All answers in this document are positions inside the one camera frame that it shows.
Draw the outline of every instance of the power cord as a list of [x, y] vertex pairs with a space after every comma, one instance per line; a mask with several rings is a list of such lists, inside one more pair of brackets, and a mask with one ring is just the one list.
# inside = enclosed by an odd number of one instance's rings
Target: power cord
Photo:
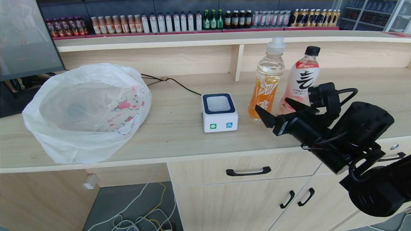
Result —
[[[405, 222], [405, 218], [406, 218], [407, 216], [409, 216], [409, 215], [411, 215], [411, 213], [406, 214], [406, 215], [404, 215], [404, 216], [402, 217], [401, 224], [399, 225], [399, 228], [396, 229], [395, 231], [401, 231], [402, 226], [404, 225], [404, 222]], [[379, 228], [376, 228], [376, 227], [372, 227], [371, 225], [369, 225], [368, 227], [370, 227], [370, 228], [372, 228], [372, 229], [375, 229], [375, 230], [379, 230], [379, 231], [387, 231], [387, 230], [379, 229]]]
[[[162, 197], [161, 197], [160, 203], [159, 203], [157, 206], [155, 206], [150, 212], [148, 212], [148, 213], [147, 213], [146, 215], [144, 215], [144, 216], [138, 217], [135, 222], [132, 222], [132, 221], [130, 221], [130, 220], [128, 220], [128, 219], [123, 220], [123, 216], [121, 215], [125, 210], [127, 210], [127, 209], [130, 207], [130, 205], [131, 205], [134, 201], [136, 201], [136, 199], [138, 199], [138, 198], [142, 195], [143, 191], [145, 190], [145, 188], [147, 187], [147, 185], [149, 184], [149, 182], [150, 182], [151, 179], [153, 178], [154, 172], [155, 172], [155, 170], [157, 169], [157, 166], [158, 166], [158, 164], [155, 165], [155, 167], [154, 167], [154, 169], [153, 169], [153, 171], [152, 171], [152, 173], [151, 173], [150, 178], [148, 179], [147, 183], [144, 185], [143, 189], [140, 191], [140, 194], [137, 195], [137, 196], [127, 205], [127, 207], [126, 207], [125, 209], [123, 209], [122, 211], [120, 211], [119, 213], [117, 213], [116, 215], [114, 215], [112, 218], [93, 225], [90, 229], [88, 229], [88, 231], [91, 231], [94, 227], [96, 227], [96, 226], [98, 226], [98, 225], [101, 225], [101, 224], [104, 224], [104, 223], [106, 223], [106, 222], [109, 222], [110, 220], [113, 220], [113, 229], [112, 229], [111, 231], [118, 231], [118, 230], [130, 231], [130, 230], [132, 230], [132, 228], [134, 228], [134, 231], [140, 231], [139, 228], [137, 227], [137, 224], [140, 223], [140, 222], [143, 221], [143, 220], [151, 223], [151, 224], [156, 228], [157, 231], [162, 230], [162, 226], [163, 226], [163, 224], [165, 224], [166, 222], [169, 222], [170, 227], [171, 227], [170, 218], [171, 218], [171, 216], [172, 216], [173, 213], [174, 213], [174, 210], [175, 210], [175, 207], [176, 207], [176, 201], [175, 201], [175, 198], [174, 198], [174, 208], [173, 208], [173, 211], [171, 212], [170, 216], [168, 216], [168, 217], [167, 217], [167, 215], [164, 213], [163, 210], [161, 210], [161, 209], [158, 208], [158, 207], [161, 205], [161, 203], [163, 202], [164, 192], [166, 191], [166, 186], [165, 186], [164, 184], [162, 184], [162, 183], [160, 183], [160, 184], [164, 187], [164, 189], [163, 189], [163, 192], [162, 192]], [[163, 223], [161, 223], [161, 224], [159, 224], [159, 222], [158, 222], [157, 220], [148, 219], [147, 216], [150, 215], [150, 214], [152, 214], [152, 213], [155, 212], [155, 211], [160, 211], [167, 219], [166, 219]], [[159, 225], [159, 228], [157, 228], [157, 226], [156, 226], [152, 221], [157, 222], [157, 224]], [[122, 227], [122, 225], [123, 225], [124, 223], [129, 224], [129, 226]]]
[[176, 82], [178, 85], [182, 86], [184, 89], [188, 90], [189, 92], [192, 92], [192, 93], [194, 93], [194, 94], [197, 94], [197, 95], [200, 95], [200, 96], [201, 96], [200, 93], [188, 89], [187, 87], [185, 87], [184, 85], [182, 85], [181, 83], [179, 83], [177, 80], [175, 80], [175, 79], [173, 79], [173, 78], [169, 78], [169, 77], [157, 78], [157, 77], [154, 77], [154, 76], [151, 76], [151, 75], [146, 75], [146, 74], [141, 74], [141, 75], [146, 76], [146, 77], [142, 77], [142, 78], [144, 78], [144, 79], [155, 79], [155, 80], [157, 80], [157, 82], [150, 83], [150, 84], [148, 84], [147, 86], [150, 86], [150, 85], [152, 85], [152, 84], [159, 83], [159, 82], [165, 82], [165, 81], [168, 81], [168, 80], [173, 80], [174, 82]]

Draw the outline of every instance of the gray floor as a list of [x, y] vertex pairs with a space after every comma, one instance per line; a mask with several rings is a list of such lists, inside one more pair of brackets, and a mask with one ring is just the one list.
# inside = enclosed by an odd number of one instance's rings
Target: gray floor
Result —
[[[166, 191], [164, 193], [163, 202], [159, 208], [162, 209], [167, 216], [169, 216], [174, 207], [173, 187], [171, 182], [163, 182], [163, 184], [166, 186]], [[140, 194], [143, 187], [144, 184], [101, 188], [90, 211], [83, 231], [87, 231], [94, 224], [105, 221], [122, 211], [138, 194]], [[164, 187], [159, 183], [148, 184], [142, 195], [122, 214], [123, 219], [135, 221], [137, 217], [147, 214], [160, 202], [163, 189]], [[160, 224], [167, 219], [160, 211], [154, 212], [152, 215], [148, 216], [148, 218], [155, 219]], [[173, 216], [170, 220], [172, 223], [176, 224], [177, 231], [182, 231], [180, 215], [178, 214], [177, 207], [175, 208]], [[141, 231], [156, 230], [153, 225], [147, 221], [140, 222], [137, 227]], [[109, 221], [105, 224], [96, 226], [92, 229], [92, 231], [110, 231], [112, 228], [112, 221]]]

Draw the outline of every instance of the wall outlet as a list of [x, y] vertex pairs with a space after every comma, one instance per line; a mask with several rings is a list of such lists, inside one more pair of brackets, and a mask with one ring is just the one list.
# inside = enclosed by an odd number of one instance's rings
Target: wall outlet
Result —
[[94, 189], [94, 187], [96, 186], [98, 181], [99, 181], [99, 178], [96, 176], [96, 174], [92, 173], [92, 174], [89, 174], [87, 176], [87, 178], [85, 179], [83, 185], [87, 189]]

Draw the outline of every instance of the wooden shelf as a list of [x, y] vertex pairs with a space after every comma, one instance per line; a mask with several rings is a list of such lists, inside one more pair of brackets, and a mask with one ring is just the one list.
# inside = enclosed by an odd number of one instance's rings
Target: wooden shelf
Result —
[[[378, 105], [394, 117], [394, 125], [382, 136], [389, 138], [411, 135], [407, 126], [411, 117], [410, 76], [411, 69], [408, 68], [330, 68], [321, 69], [316, 83], [332, 81], [337, 89], [358, 88], [355, 101]], [[263, 123], [249, 119], [247, 107], [255, 84], [255, 72], [241, 73], [240, 82], [234, 82], [227, 73], [174, 78], [199, 93], [231, 93], [239, 114], [238, 130], [204, 133], [200, 98], [173, 82], [157, 83], [150, 86], [152, 107], [136, 134], [108, 160], [89, 168], [300, 150], [300, 144], [290, 135], [277, 137]], [[284, 93], [286, 82], [286, 77], [281, 78], [276, 104]], [[2, 173], [84, 168], [81, 164], [54, 163], [26, 129], [21, 115], [0, 121]]]

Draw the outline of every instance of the black handle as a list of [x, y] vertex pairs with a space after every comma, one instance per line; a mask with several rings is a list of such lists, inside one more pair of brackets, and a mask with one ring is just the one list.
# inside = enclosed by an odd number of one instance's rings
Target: black handle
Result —
[[226, 173], [229, 176], [254, 176], [254, 175], [263, 175], [271, 172], [271, 168], [269, 166], [263, 167], [263, 171], [259, 173], [235, 173], [233, 169], [227, 169]]
[[396, 159], [402, 159], [405, 157], [405, 153], [399, 152], [397, 153], [398, 157], [395, 158], [389, 158], [389, 159], [379, 159], [377, 162], [383, 162], [383, 161], [390, 161], [390, 160], [396, 160]]
[[307, 199], [304, 203], [301, 203], [301, 201], [299, 201], [299, 202], [297, 203], [298, 206], [304, 206], [305, 204], [307, 204], [307, 202], [312, 198], [312, 196], [313, 196], [314, 193], [315, 193], [315, 191], [314, 191], [313, 188], [309, 188], [308, 191], [309, 191], [309, 197], [308, 197], [308, 199]]
[[294, 193], [294, 191], [293, 190], [291, 190], [290, 191], [290, 199], [288, 200], [288, 202], [287, 202], [287, 204], [281, 204], [280, 205], [280, 208], [285, 208], [285, 207], [287, 207], [287, 205], [293, 200], [293, 198], [294, 198], [294, 196], [295, 196], [296, 194]]

